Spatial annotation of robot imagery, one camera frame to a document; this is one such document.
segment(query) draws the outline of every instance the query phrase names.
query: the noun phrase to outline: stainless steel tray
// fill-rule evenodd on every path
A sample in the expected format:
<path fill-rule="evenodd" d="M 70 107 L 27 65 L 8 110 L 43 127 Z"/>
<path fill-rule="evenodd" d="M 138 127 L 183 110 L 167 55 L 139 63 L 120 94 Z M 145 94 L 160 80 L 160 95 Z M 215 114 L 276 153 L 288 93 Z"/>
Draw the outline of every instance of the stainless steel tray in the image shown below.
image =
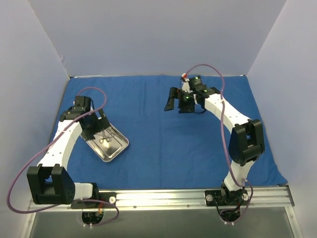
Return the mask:
<path fill-rule="evenodd" d="M 95 139 L 86 143 L 105 162 L 110 162 L 129 145 L 129 140 L 111 123 L 110 126 L 94 135 Z"/>

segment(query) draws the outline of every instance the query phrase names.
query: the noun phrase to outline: cable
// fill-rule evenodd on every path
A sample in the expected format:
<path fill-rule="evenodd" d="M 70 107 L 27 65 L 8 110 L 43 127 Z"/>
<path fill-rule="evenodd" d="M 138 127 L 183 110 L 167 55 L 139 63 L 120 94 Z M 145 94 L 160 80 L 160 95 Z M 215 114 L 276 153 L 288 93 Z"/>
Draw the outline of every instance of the cable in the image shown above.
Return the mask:
<path fill-rule="evenodd" d="M 110 219 L 108 219 L 108 220 L 105 220 L 104 222 L 100 222 L 100 223 L 91 225 L 91 226 L 93 226 L 93 227 L 102 226 L 102 225 L 104 225 L 104 224 L 106 224 L 106 223 L 109 223 L 109 222 L 111 222 L 111 221 L 117 219 L 118 216 L 119 216 L 119 209 L 118 209 L 115 205 L 113 205 L 113 204 L 111 204 L 111 203 L 109 203 L 109 202 L 105 202 L 105 201 L 102 201 L 102 200 L 95 200 L 95 199 L 81 199 L 80 201 L 82 201 L 82 202 L 103 203 L 103 204 L 105 204 L 105 205 L 112 206 L 113 208 L 115 208 L 115 209 L 117 210 L 117 214 L 116 214 L 113 218 L 110 218 Z"/>
<path fill-rule="evenodd" d="M 187 76 L 193 69 L 199 67 L 199 66 L 207 66 L 209 68 L 212 68 L 214 71 L 216 71 L 220 78 L 221 78 L 221 81 L 222 81 L 222 87 L 221 87 L 221 90 L 220 90 L 220 99 L 221 99 L 221 103 L 222 103 L 222 111 L 221 111 L 221 118 L 220 118 L 220 130 L 221 130 L 221 139 L 222 139 L 222 144 L 223 144 L 223 149 L 224 149 L 224 154 L 225 154 L 225 157 L 226 157 L 226 162 L 227 162 L 227 165 L 229 167 L 229 172 L 230 172 L 230 175 L 232 177 L 232 180 L 234 181 L 234 183 L 238 186 L 238 187 L 244 187 L 245 185 L 245 182 L 247 182 L 250 186 L 250 189 L 251 189 L 251 195 L 249 197 L 249 200 L 248 200 L 248 203 L 246 205 L 246 208 L 245 210 L 243 211 L 243 213 L 241 214 L 241 216 L 235 221 L 239 221 L 240 218 L 245 214 L 246 210 L 249 208 L 250 206 L 250 203 L 251 203 L 251 199 L 253 197 L 253 187 L 251 185 L 251 183 L 247 180 L 242 180 L 242 184 L 239 184 L 239 182 L 237 181 L 237 179 L 235 178 L 234 174 L 233 174 L 233 171 L 232 171 L 232 168 L 231 168 L 231 164 L 230 164 L 230 159 L 229 159 L 229 153 L 228 153 L 228 150 L 227 150 L 227 145 L 226 145 L 226 141 L 225 141 L 225 137 L 224 137 L 224 123 L 223 123 L 223 118 L 224 118 L 224 110 L 225 110 L 225 103 L 224 103 L 224 100 L 223 100 L 223 92 L 224 92 L 224 88 L 225 88 L 225 82 L 224 82 L 224 78 L 222 76 L 222 74 L 213 66 L 209 65 L 209 64 L 205 64 L 205 63 L 201 63 L 201 64 L 198 64 L 198 65 L 195 65 L 194 67 L 191 67 L 186 73 L 185 73 L 185 76 Z"/>
<path fill-rule="evenodd" d="M 42 153 L 46 152 L 54 143 L 56 143 L 60 137 L 64 134 L 64 131 L 67 131 L 75 122 L 77 122 L 79 119 L 91 114 L 91 113 L 95 113 L 97 111 L 99 111 L 100 109 L 102 109 L 105 105 L 106 105 L 106 102 L 107 102 L 107 96 L 106 94 L 104 93 L 103 90 L 101 90 L 100 88 L 97 88 L 97 87 L 86 87 L 84 89 L 82 89 L 77 95 L 81 94 L 83 91 L 86 91 L 88 89 L 95 89 L 95 90 L 98 90 L 100 91 L 103 96 L 104 96 L 104 102 L 103 104 L 98 107 L 97 109 L 93 110 L 93 111 L 89 111 L 87 113 L 84 113 L 80 116 L 78 116 L 77 118 L 75 118 L 67 127 L 64 128 L 64 130 L 50 143 L 48 144 L 46 147 L 44 147 L 40 152 L 38 152 L 35 156 L 33 156 L 24 166 L 23 168 L 20 170 L 20 172 L 18 173 L 18 175 L 16 176 L 16 178 L 13 180 L 12 184 L 10 185 L 9 187 L 9 190 L 8 190 L 8 193 L 7 193 L 7 196 L 6 196 L 6 204 L 8 206 L 8 208 L 12 211 L 12 212 L 15 212 L 15 213 L 19 213 L 19 214 L 29 214 L 29 213 L 34 213 L 34 212 L 41 212 L 41 211 L 44 211 L 44 210 L 47 210 L 47 209 L 50 209 L 50 208 L 53 208 L 53 207 L 56 207 L 58 206 L 59 204 L 55 204 L 55 205 L 51 205 L 51 206 L 47 206 L 47 207 L 43 207 L 43 208 L 39 208 L 39 209 L 36 209 L 36 210 L 32 210 L 32 211 L 21 211 L 21 210 L 18 210 L 18 209 L 15 209 L 12 205 L 11 205 L 11 202 L 10 202 L 10 196 L 11 196 L 11 193 L 12 193 L 12 190 L 13 190 L 13 187 L 16 183 L 16 181 L 19 179 L 19 177 L 21 176 L 21 174 L 23 173 L 23 171 L 30 165 L 30 163 L 32 163 L 37 157 L 39 157 Z M 93 199 L 84 199 L 83 201 L 95 201 L 95 202 L 98 202 L 98 203 L 104 203 L 104 204 L 108 204 L 107 202 L 105 201 L 99 201 L 99 200 L 93 200 Z M 119 210 L 116 206 L 114 206 L 113 204 L 111 204 L 111 206 L 113 206 L 116 210 L 117 210 L 117 216 L 119 215 Z"/>

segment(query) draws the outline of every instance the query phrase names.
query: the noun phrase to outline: blue cloth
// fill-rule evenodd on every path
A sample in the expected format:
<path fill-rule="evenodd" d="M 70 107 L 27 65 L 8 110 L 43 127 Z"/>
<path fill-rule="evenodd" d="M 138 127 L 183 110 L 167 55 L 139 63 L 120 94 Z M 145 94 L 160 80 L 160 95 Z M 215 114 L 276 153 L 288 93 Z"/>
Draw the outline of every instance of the blue cloth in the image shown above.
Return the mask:
<path fill-rule="evenodd" d="M 68 172 L 74 182 L 96 182 L 102 189 L 188 189 L 219 187 L 228 173 L 223 152 L 220 121 L 211 113 L 164 112 L 170 87 L 179 87 L 179 76 L 125 76 L 71 78 L 59 109 L 72 106 L 75 95 L 87 86 L 107 94 L 104 111 L 109 121 L 130 141 L 112 162 L 103 162 L 79 138 L 71 153 Z M 218 77 L 202 77 L 208 87 L 221 88 Z M 261 119 L 248 79 L 226 77 L 225 98 L 238 111 Z M 82 95 L 103 102 L 96 90 Z M 56 132 L 58 119 L 54 128 Z M 230 134 L 225 131 L 229 144 Z M 248 180 L 257 185 L 286 183 L 274 163 L 265 136 L 265 153 L 253 165 Z"/>

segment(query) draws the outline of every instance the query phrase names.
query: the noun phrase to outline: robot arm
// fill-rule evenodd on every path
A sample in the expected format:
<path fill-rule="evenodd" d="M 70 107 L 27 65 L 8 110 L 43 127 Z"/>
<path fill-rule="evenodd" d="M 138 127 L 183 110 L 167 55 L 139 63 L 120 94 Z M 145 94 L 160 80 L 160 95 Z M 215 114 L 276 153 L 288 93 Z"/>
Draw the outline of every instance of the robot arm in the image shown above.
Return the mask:
<path fill-rule="evenodd" d="M 79 136 L 84 140 L 94 139 L 97 132 L 110 126 L 103 110 L 101 119 L 95 113 L 75 122 L 67 131 L 63 131 L 75 118 L 91 110 L 91 99 L 76 96 L 74 106 L 61 115 L 56 138 L 63 135 L 47 151 L 37 166 L 29 167 L 27 179 L 34 203 L 70 204 L 77 199 L 98 199 L 99 190 L 95 183 L 74 183 L 67 172 L 67 164 Z"/>
<path fill-rule="evenodd" d="M 174 99 L 178 99 L 179 113 L 194 113 L 195 105 L 201 105 L 204 111 L 209 111 L 218 119 L 221 117 L 222 101 L 220 92 L 216 88 L 207 88 L 202 84 L 200 76 L 182 78 L 182 89 L 171 88 L 165 111 L 174 109 Z M 231 133 L 229 155 L 232 159 L 231 169 L 236 180 L 241 184 L 247 178 L 254 162 L 264 152 L 263 126 L 259 120 L 251 120 L 238 112 L 225 99 L 223 123 Z M 223 181 L 230 191 L 238 191 L 238 187 L 230 173 Z"/>

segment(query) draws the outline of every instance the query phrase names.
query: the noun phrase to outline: white wall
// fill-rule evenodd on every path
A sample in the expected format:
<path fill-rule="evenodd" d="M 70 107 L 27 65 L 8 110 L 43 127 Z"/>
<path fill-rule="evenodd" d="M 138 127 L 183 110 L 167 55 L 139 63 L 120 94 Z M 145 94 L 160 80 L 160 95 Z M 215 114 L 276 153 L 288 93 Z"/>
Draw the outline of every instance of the white wall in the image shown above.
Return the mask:
<path fill-rule="evenodd" d="M 286 0 L 30 0 L 67 72 L 246 74 Z M 210 74 L 207 68 L 200 73 Z"/>
<path fill-rule="evenodd" d="M 288 0 L 249 74 L 304 237 L 316 237 L 316 0 Z"/>
<path fill-rule="evenodd" d="M 0 2 L 0 232 L 16 238 L 24 216 L 7 208 L 7 190 L 48 143 L 68 77 L 29 3 Z M 27 209 L 28 190 L 24 175 L 13 193 L 16 208 Z"/>

